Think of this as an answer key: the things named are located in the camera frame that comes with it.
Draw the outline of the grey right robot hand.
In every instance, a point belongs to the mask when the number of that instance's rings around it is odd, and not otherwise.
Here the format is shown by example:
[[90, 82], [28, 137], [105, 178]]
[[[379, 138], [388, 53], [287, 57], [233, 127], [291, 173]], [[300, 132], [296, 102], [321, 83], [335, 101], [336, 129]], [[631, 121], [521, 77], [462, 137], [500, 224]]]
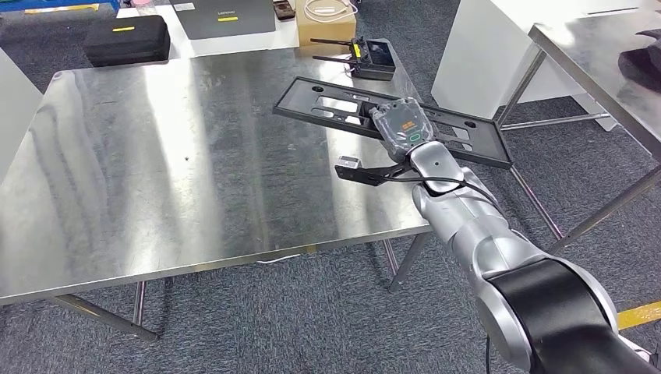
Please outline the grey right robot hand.
[[435, 140], [435, 130], [420, 103], [403, 97], [369, 109], [391, 160], [401, 163], [415, 147]]

